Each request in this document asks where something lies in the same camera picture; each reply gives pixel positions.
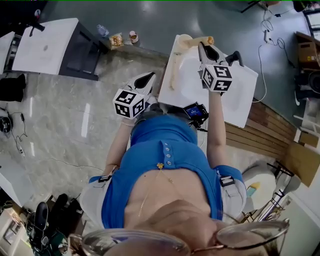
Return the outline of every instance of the wooden slat wall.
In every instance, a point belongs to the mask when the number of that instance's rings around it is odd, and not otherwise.
[[[244,128],[225,124],[226,143],[281,160],[296,128],[261,102],[253,103]]]

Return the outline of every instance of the white device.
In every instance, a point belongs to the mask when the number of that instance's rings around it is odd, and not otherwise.
[[[268,30],[265,30],[265,31],[264,31],[264,41],[265,41],[267,44],[272,44],[272,40],[271,40],[271,36],[270,36],[270,31],[268,31]]]
[[[201,79],[209,91],[225,93],[232,83],[231,66],[201,64]]]
[[[133,119],[146,108],[147,95],[131,90],[118,89],[112,102],[115,114]]]

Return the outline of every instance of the snack package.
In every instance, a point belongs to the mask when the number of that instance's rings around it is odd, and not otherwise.
[[[122,33],[114,34],[109,36],[109,40],[111,43],[111,50],[117,49],[124,45],[124,40],[122,38]]]

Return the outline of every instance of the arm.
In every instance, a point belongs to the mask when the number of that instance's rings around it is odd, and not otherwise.
[[[227,165],[226,126],[219,92],[209,91],[209,119],[206,157],[211,168]]]
[[[120,166],[122,157],[127,151],[128,141],[133,126],[134,122],[130,123],[129,120],[121,122],[119,130],[114,137],[114,140],[106,157],[105,169],[102,174],[103,176],[109,175],[116,167]]]

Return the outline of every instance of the white table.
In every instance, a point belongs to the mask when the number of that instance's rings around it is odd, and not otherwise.
[[[20,207],[34,194],[34,188],[26,170],[9,155],[0,153],[0,187]]]
[[[0,75],[4,72],[7,56],[14,37],[15,32],[10,32],[0,38]]]
[[[42,23],[44,31],[27,27],[22,35],[12,70],[58,75],[77,18]]]
[[[175,86],[174,89],[170,88],[174,69],[174,49],[178,37],[179,35],[174,40],[158,101],[179,108],[198,102],[199,104],[204,104],[208,111],[209,93],[207,89],[203,89],[198,74],[201,63],[197,46],[190,48],[181,55],[181,61],[175,69]],[[223,117],[225,122],[243,128],[248,119],[258,74],[246,66],[244,68],[241,67],[238,61],[235,61],[232,67],[234,80],[229,90],[221,98]]]
[[[108,49],[77,18],[41,23],[44,30],[27,27],[13,62],[13,71],[36,72],[98,80],[95,69]]]

